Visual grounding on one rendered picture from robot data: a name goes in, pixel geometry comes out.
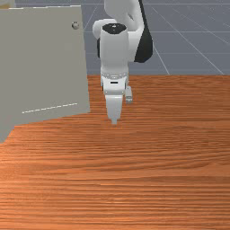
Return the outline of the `pale grey cabinet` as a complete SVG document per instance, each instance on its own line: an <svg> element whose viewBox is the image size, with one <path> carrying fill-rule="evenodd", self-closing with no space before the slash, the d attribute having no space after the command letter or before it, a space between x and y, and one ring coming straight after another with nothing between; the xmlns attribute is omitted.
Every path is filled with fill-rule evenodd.
<svg viewBox="0 0 230 230"><path fill-rule="evenodd" d="M0 9L0 143L18 125L89 111L81 7Z"/></svg>

